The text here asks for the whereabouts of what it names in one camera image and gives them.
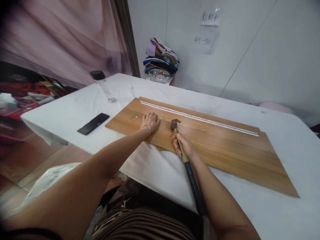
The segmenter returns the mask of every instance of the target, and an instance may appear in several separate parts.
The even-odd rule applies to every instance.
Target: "striped shirt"
[[[149,209],[126,209],[111,216],[90,240],[98,239],[195,239],[181,222]]]

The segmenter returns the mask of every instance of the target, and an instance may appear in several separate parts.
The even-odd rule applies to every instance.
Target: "clear bottle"
[[[90,72],[91,77],[96,81],[100,90],[106,95],[108,102],[113,103],[117,101],[117,98],[113,95],[111,88],[107,82],[106,76],[102,71],[96,70]]]

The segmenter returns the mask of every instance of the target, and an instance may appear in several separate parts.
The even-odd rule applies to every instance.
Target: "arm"
[[[81,239],[97,210],[103,192],[132,152],[160,124],[157,115],[143,116],[142,127],[101,149],[6,222],[9,230],[45,228],[63,239]]]
[[[173,136],[176,152],[181,156],[177,138],[182,142],[189,161],[195,169],[202,197],[207,207],[208,219],[216,231],[218,239],[260,239],[237,201],[201,160],[192,143],[180,134]]]

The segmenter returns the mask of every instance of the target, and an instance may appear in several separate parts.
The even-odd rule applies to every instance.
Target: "pink curtain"
[[[4,61],[57,77],[70,86],[94,83],[92,70],[132,75],[114,2],[28,0],[12,9],[3,34]]]

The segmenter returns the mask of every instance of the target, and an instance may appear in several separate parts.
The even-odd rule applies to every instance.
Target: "hammer handle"
[[[177,133],[179,133],[178,128],[175,128],[175,129],[174,129],[174,132],[175,132],[176,135],[177,135]],[[187,155],[186,155],[186,152],[184,151],[183,144],[182,144],[182,142],[180,142],[179,139],[178,139],[178,143],[179,143],[179,147],[180,147],[180,150],[181,150],[181,153],[182,153],[183,162],[184,162],[184,163],[189,162],[188,157],[187,157]]]
[[[177,128],[175,128],[174,132],[177,134],[177,133],[179,133],[179,130]],[[193,174],[193,171],[192,171],[192,168],[191,168],[191,165],[190,165],[190,162],[188,160],[186,152],[184,151],[183,144],[182,144],[182,142],[180,142],[179,139],[178,139],[178,143],[179,143],[179,147],[180,147],[180,150],[181,150],[181,153],[182,153],[182,159],[183,159],[183,162],[184,162],[184,165],[186,167],[187,174],[188,174],[188,179],[189,179],[189,182],[190,182],[190,185],[191,185],[193,198],[194,198],[194,201],[196,203],[197,211],[198,211],[200,216],[204,216],[206,214],[206,211],[207,211],[206,210],[206,205],[204,204],[203,199],[201,197],[201,194],[200,194],[196,179],[194,177],[194,174]]]

